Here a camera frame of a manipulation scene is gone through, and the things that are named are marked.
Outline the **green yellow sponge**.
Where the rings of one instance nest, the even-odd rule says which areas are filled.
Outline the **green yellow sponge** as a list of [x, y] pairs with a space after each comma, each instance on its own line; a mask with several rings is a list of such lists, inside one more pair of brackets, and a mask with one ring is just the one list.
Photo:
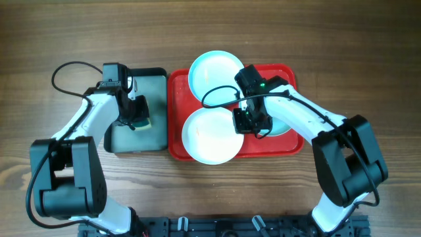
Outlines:
[[145, 118], [140, 121], [133, 122], [132, 126], [135, 128], [136, 131], [150, 129], [151, 120], [150, 118]]

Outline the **white plate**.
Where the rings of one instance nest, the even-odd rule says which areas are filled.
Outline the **white plate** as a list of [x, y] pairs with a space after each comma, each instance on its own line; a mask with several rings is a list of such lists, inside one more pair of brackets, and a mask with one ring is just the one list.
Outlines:
[[235, 132], [232, 112], [225, 108], [201, 108], [192, 113], [182, 128], [182, 144], [194, 160], [219, 165], [233, 159], [244, 143]]

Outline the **light blue plate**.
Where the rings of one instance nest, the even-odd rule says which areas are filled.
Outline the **light blue plate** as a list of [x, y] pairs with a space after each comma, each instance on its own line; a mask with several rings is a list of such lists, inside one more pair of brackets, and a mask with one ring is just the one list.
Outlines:
[[199, 56], [188, 72], [188, 84], [192, 94], [202, 101], [205, 94], [212, 89], [204, 100], [208, 106], [220, 105], [237, 99], [240, 88], [235, 75], [244, 68], [243, 63], [226, 51], [209, 51]]

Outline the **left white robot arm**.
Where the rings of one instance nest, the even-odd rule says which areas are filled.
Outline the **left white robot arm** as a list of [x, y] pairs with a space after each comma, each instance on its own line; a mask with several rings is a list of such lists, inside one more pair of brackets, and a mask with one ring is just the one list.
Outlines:
[[[111, 126], [133, 129], [135, 122], [146, 119], [146, 98], [130, 99], [124, 88], [113, 86], [89, 88], [82, 99], [62, 130], [30, 146], [27, 215], [46, 229], [80, 224], [108, 236], [145, 236], [147, 231], [136, 212], [108, 197], [97, 147]], [[45, 224], [37, 215], [62, 223]]]

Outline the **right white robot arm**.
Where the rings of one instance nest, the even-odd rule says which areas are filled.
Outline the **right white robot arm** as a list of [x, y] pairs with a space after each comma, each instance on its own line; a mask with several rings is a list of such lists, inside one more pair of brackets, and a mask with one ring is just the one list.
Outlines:
[[235, 131], [258, 134], [271, 131], [281, 120], [312, 146], [318, 183], [323, 191], [311, 217], [324, 235], [339, 230], [360, 205], [380, 202], [377, 187], [388, 169], [370, 123], [361, 115], [346, 118], [331, 113], [300, 95], [280, 76], [264, 79], [253, 65], [234, 77], [238, 99]]

